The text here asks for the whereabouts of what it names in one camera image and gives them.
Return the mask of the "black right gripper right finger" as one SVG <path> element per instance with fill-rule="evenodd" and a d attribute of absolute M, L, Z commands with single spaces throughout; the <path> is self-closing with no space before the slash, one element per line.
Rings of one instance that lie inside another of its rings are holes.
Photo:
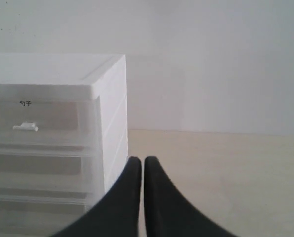
<path fill-rule="evenodd" d="M 233 237 L 197 208 L 170 180 L 157 157 L 144 168 L 144 211 L 148 237 Z"/>

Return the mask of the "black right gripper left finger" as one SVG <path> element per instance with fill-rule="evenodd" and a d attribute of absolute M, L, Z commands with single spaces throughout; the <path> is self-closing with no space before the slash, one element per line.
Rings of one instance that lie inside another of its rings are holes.
<path fill-rule="evenodd" d="M 54 237 L 137 237 L 141 161 L 130 157 L 117 181 L 86 214 Z"/>

